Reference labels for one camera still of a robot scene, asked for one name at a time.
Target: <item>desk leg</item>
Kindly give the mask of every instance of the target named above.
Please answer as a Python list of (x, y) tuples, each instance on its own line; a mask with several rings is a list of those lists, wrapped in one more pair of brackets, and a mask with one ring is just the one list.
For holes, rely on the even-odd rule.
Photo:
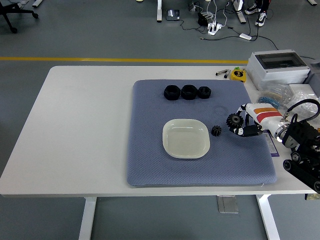
[(158, 7), (156, 10), (156, 21), (158, 23), (162, 22), (162, 0), (158, 0)]
[(256, 195), (264, 228), (269, 240), (280, 240), (274, 216), (268, 201), (270, 194)]
[(316, 6), (316, 5), (317, 5), (316, 1), (314, 1), (314, 0), (308, 0), (308, 2), (309, 2), (312, 6)]
[(236, 14), (238, 15), (239, 21), (241, 24), (245, 24), (247, 21), (245, 19), (244, 14), (242, 13), (242, 6), (244, 4), (243, 0), (240, 1), (233, 1), (233, 6), (235, 9)]
[(85, 197), (79, 240), (90, 240), (96, 210), (96, 197)]

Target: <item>black gear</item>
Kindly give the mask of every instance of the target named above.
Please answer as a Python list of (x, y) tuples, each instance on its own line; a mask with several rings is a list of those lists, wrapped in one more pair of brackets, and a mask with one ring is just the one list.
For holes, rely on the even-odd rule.
[(218, 137), (218, 136), (221, 134), (221, 131), (222, 131), (221, 127), (215, 125), (215, 126), (213, 126), (213, 128), (212, 128), (212, 130), (211, 130), (211, 134), (212, 134), (213, 136)]
[(233, 129), (240, 128), (243, 123), (244, 123), (243, 117), (236, 113), (230, 114), (226, 119), (226, 124), (228, 125), (228, 127)]

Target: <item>black device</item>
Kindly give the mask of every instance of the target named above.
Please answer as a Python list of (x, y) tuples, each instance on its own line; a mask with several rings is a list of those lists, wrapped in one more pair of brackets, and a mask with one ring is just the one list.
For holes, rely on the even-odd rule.
[(169, 9), (166, 11), (167, 21), (179, 21), (180, 20), (180, 10)]
[(198, 12), (198, 24), (200, 26), (208, 26), (208, 21), (200, 12)]

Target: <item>yellow tape measure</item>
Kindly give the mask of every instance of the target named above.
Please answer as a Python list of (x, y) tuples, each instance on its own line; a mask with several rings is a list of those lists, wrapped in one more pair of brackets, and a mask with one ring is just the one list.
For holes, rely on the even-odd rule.
[(236, 81), (241, 81), (243, 83), (246, 82), (246, 70), (240, 70), (239, 67), (236, 67), (232, 72), (231, 72), (231, 75), (230, 75), (230, 79), (231, 80), (236, 80)]

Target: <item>sneaker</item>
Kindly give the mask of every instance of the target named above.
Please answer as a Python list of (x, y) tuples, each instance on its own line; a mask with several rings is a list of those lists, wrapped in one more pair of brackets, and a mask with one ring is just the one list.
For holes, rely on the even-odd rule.
[(262, 27), (265, 24), (266, 18), (267, 18), (267, 13), (265, 11), (260, 12), (259, 17), (255, 21), (254, 25), (258, 25), (259, 27)]
[(260, 11), (261, 11), (261, 8), (259, 8), (257, 6), (257, 4), (253, 4), (251, 7), (247, 8), (246, 10), (244, 10), (245, 14), (247, 14), (247, 15), (258, 13)]

